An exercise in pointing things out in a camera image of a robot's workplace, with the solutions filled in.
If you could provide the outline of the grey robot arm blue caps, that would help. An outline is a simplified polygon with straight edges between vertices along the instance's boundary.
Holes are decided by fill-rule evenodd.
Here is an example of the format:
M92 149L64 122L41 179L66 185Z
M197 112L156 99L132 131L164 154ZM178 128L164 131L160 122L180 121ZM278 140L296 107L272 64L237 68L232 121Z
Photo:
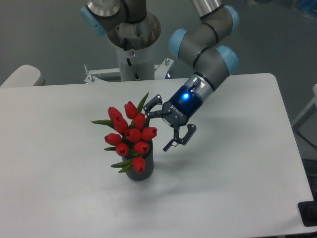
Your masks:
M237 11L220 0L195 0L193 6L201 24L193 32L176 30L168 48L194 74L168 101L156 96L144 106L147 117L162 118L174 130L165 150L187 144L196 130L189 118L239 64L237 55L219 44L237 28ZM106 35L115 46L122 81L154 79L153 45L161 25L144 0L90 0L80 14L95 34Z

